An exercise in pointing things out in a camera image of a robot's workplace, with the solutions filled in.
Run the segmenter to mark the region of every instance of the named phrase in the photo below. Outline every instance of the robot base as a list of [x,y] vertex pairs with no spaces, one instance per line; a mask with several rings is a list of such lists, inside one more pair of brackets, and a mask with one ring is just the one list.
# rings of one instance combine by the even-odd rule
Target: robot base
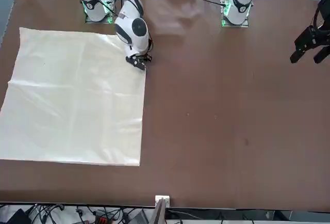
[[222,4],[225,4],[226,7],[221,7],[221,26],[222,27],[244,27],[247,28],[249,26],[249,11],[250,8],[253,4],[250,5],[249,9],[247,10],[247,17],[245,19],[245,21],[240,24],[240,25],[236,25],[236,24],[232,24],[225,16],[225,14],[228,12],[229,8],[230,8],[230,0],[221,0]]

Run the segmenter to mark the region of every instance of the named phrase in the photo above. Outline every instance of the white cloth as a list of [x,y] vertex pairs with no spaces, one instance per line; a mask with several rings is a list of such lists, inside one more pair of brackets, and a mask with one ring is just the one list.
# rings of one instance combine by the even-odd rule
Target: white cloth
[[139,166],[145,72],[116,36],[20,28],[0,158]]

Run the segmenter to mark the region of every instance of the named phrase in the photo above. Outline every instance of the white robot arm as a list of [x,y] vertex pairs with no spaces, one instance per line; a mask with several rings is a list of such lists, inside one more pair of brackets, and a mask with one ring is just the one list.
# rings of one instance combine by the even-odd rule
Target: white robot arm
[[251,1],[252,0],[231,0],[230,8],[225,16],[232,24],[242,24],[248,16]]
[[[86,13],[92,21],[100,21],[107,14],[100,0],[82,0]],[[140,0],[124,0],[122,9],[114,25],[118,37],[125,44],[126,60],[133,66],[144,70],[146,61],[151,57],[147,54],[151,46],[149,31],[142,18],[143,7]]]

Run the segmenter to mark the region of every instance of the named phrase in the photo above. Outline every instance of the table surface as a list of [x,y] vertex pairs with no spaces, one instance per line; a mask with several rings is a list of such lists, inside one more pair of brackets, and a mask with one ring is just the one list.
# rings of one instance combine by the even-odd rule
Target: table surface
[[[289,57],[313,0],[254,0],[221,28],[201,0],[142,0],[154,39],[140,167],[0,161],[0,200],[330,211],[330,64]],[[114,34],[79,0],[15,0],[0,50],[0,103],[19,27]]]

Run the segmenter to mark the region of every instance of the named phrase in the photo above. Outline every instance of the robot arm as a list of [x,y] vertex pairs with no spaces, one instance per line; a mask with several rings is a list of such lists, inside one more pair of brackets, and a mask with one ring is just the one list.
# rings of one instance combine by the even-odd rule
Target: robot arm
[[[318,14],[324,20],[322,26],[317,26]],[[294,41],[295,51],[290,57],[291,63],[297,63],[306,51],[324,46],[314,56],[314,62],[322,62],[330,55],[330,0],[320,0],[316,8],[313,24],[309,25]]]
[[230,8],[225,16],[232,24],[242,24],[248,16],[251,1],[252,0],[230,0]]
[[[108,14],[100,0],[82,1],[91,20],[100,21]],[[144,70],[144,63],[151,60],[151,57],[147,55],[151,41],[148,27],[142,16],[143,7],[140,0],[124,0],[114,25],[118,37],[125,43],[126,61]]]

